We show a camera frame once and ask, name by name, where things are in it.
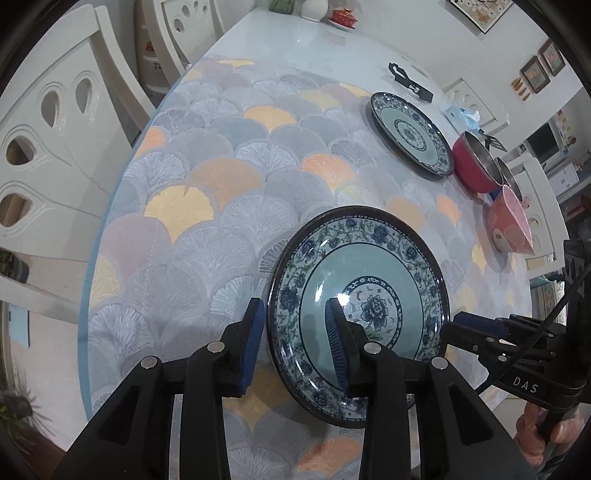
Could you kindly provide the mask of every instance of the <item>white chair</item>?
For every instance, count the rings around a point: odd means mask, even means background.
[[[443,92],[458,107],[478,110],[480,127],[487,135],[496,135],[509,126],[509,116],[491,88],[478,75],[464,72],[461,77],[443,88]]]
[[[84,5],[46,32],[10,80],[0,97],[0,200],[16,194],[28,207],[14,225],[0,225],[0,247],[88,262],[131,155],[103,76],[143,129],[154,107],[125,62],[106,7]],[[0,300],[77,322],[78,305],[6,277]]]
[[[154,53],[170,85],[225,33],[217,0],[142,0]]]
[[[526,256],[529,279],[564,267],[564,241],[569,233],[540,162],[529,153],[507,164],[519,184],[535,255]]]

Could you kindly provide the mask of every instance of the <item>cable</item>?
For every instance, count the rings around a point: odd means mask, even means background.
[[[570,290],[560,299],[550,314],[546,317],[546,320],[540,324],[531,337],[519,347],[515,355],[507,358],[507,361],[502,364],[502,368],[488,374],[487,379],[478,385],[478,387],[476,387],[476,393],[480,395],[488,387],[500,380],[511,369],[511,367],[513,367],[513,365],[515,365],[527,353],[527,350],[535,345],[547,328],[556,320],[556,317],[562,311],[562,309],[566,307],[566,304],[571,300],[575,292],[583,284],[589,273],[591,273],[591,263],[587,265],[578,278],[576,278],[573,285],[570,287]]]

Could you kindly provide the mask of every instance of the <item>table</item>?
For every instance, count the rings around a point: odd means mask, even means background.
[[[394,82],[392,61],[420,77],[431,105]],[[371,118],[370,92],[396,93],[453,144],[443,92],[420,71],[357,33],[255,10],[186,73],[138,142],[90,262],[79,326],[88,416],[145,355],[182,358],[219,339],[251,297],[265,298],[294,233],[336,206],[385,209],[419,232],[441,265],[452,315],[530,313],[525,261],[492,246],[484,197],[454,176],[427,177]],[[474,355],[451,349],[448,358],[473,385],[484,379]],[[490,406],[502,398],[487,393]],[[234,478],[357,478],[363,431],[299,407],[266,336],[252,387],[224,406]],[[177,408],[172,478],[178,428]]]

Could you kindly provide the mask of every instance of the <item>white vase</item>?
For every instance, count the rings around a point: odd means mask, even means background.
[[[306,0],[301,6],[301,16],[306,20],[319,22],[329,10],[329,0]]]

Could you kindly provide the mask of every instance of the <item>metal screw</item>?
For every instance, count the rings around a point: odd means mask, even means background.
[[[433,358],[431,360],[431,364],[432,364],[432,366],[434,366],[438,370],[445,370],[447,368],[447,366],[449,365],[447,363],[447,360],[445,360],[443,357],[440,357],[440,356]]]
[[[223,351],[225,348],[226,348],[226,345],[224,345],[223,342],[211,342],[207,346],[207,350],[209,350],[211,353],[219,353],[219,352]]]
[[[154,368],[158,364],[158,359],[154,356],[145,356],[139,364],[145,369]]]
[[[379,343],[369,342],[363,346],[363,350],[372,355],[376,355],[382,351],[382,346]]]

